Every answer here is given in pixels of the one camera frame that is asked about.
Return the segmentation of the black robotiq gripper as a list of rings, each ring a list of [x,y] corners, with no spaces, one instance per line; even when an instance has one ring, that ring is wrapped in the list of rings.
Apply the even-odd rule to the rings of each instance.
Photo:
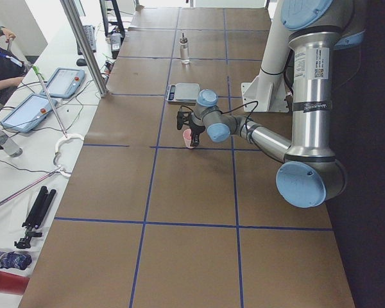
[[[190,112],[178,111],[176,116],[176,129],[181,130],[184,126],[191,129],[191,147],[197,147],[200,144],[200,134],[205,131],[205,126],[197,123]]]

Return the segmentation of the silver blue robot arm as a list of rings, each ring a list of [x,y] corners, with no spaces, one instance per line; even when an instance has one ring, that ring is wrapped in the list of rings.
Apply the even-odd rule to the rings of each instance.
[[[332,110],[332,58],[335,50],[358,46],[365,33],[366,1],[279,1],[259,74],[242,89],[249,111],[276,112],[284,106],[286,67],[293,61],[290,139],[247,115],[220,111],[218,96],[202,90],[195,107],[179,111],[176,127],[191,131],[191,146],[206,133],[214,142],[238,135],[281,162],[276,174],[280,195],[295,207],[309,208],[341,194],[345,168],[329,146]]]

